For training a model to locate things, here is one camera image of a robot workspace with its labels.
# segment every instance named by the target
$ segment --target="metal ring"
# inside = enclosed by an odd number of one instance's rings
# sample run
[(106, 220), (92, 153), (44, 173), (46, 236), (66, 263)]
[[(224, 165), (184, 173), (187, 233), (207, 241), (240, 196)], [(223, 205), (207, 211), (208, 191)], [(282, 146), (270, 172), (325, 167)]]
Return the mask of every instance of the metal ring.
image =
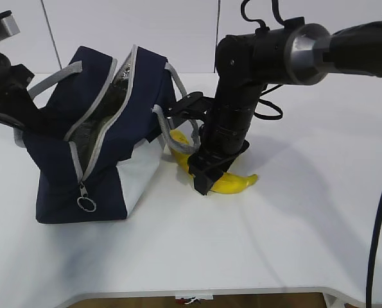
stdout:
[[(83, 205), (81, 204), (81, 200), (87, 200), (89, 202), (92, 203), (92, 205), (94, 206), (94, 208), (92, 210), (89, 210), (89, 209), (86, 209), (85, 207), (83, 207)], [(88, 213), (92, 213), (92, 212), (95, 212), (96, 211), (96, 203), (94, 200), (90, 199), (90, 198), (87, 198), (87, 197), (79, 197), (77, 200), (76, 200), (78, 206), (83, 209), (85, 212), (88, 212)]]

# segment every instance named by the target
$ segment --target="zipper pull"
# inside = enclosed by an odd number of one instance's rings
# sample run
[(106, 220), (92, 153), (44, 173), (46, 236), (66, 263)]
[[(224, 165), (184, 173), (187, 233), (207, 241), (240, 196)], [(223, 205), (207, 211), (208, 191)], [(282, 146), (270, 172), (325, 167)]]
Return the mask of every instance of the zipper pull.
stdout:
[[(96, 203), (94, 200), (88, 198), (88, 191), (87, 191), (87, 188), (85, 187), (85, 185), (83, 184), (83, 182), (80, 183), (80, 193), (81, 193), (81, 196), (76, 200), (78, 206), (83, 209), (85, 212), (89, 212), (89, 213), (92, 213), (92, 212), (95, 212), (96, 211)], [(82, 205), (82, 203), (85, 203), (86, 205), (88, 205), (89, 203), (91, 204), (90, 207), (92, 207), (92, 209), (87, 209), (86, 207), (84, 207)]]

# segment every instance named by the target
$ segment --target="white wall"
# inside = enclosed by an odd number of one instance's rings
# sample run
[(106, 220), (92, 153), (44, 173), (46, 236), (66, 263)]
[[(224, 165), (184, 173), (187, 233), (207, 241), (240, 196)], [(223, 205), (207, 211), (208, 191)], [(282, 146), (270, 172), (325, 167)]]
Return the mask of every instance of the white wall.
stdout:
[(20, 33), (0, 42), (13, 65), (22, 63), (33, 73), (59, 69), (40, 0), (0, 0), (0, 13), (11, 10)]
[(217, 0), (44, 0), (62, 65), (80, 45), (123, 61), (132, 45), (182, 73), (214, 69)]
[[(21, 33), (0, 42), (13, 64), (34, 73), (59, 68), (42, 8), (42, 0), (0, 0), (11, 10)], [(79, 45), (125, 59), (132, 44), (166, 55), (182, 73), (209, 73), (214, 68), (218, 0), (43, 0), (65, 66)], [(221, 0), (218, 38), (252, 33), (257, 24), (239, 13), (241, 0)], [(331, 32), (382, 19), (382, 0), (280, 0), (284, 19), (304, 15)], [(247, 15), (279, 27), (271, 0), (251, 0)]]
[[(242, 1), (221, 0), (219, 39), (226, 34), (253, 33), (258, 23), (240, 15)], [(305, 21), (325, 26), (331, 33), (369, 21), (382, 20), (382, 0), (279, 0), (283, 19), (305, 16)], [(271, 0), (251, 0), (247, 16), (264, 19), (269, 27), (280, 28), (272, 15)]]

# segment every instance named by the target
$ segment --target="black clamp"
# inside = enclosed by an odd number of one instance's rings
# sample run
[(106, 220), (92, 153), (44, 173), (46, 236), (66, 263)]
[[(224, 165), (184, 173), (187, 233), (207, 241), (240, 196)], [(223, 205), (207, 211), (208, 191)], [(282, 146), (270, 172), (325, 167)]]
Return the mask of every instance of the black clamp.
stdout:
[(186, 120), (201, 120), (205, 122), (206, 112), (211, 108), (213, 98), (207, 98), (202, 92), (192, 92), (180, 101), (168, 105), (164, 115), (172, 118), (174, 127), (180, 126)]

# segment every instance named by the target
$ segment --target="banana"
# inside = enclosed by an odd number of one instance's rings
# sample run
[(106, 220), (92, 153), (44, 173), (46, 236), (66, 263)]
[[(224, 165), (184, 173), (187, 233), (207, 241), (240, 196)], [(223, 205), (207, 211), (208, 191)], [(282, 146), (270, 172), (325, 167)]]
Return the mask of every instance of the banana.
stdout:
[[(185, 135), (179, 130), (172, 130), (171, 136), (176, 141), (179, 141), (184, 144), (189, 144)], [(188, 173), (189, 166), (187, 164), (188, 157), (190, 155), (179, 153), (171, 149), (172, 155), (175, 157), (178, 165), (190, 176)], [(254, 185), (258, 180), (257, 175), (250, 176), (238, 176), (231, 173), (224, 173), (223, 176), (213, 185), (211, 191), (220, 194), (237, 194), (246, 189), (247, 187)]]

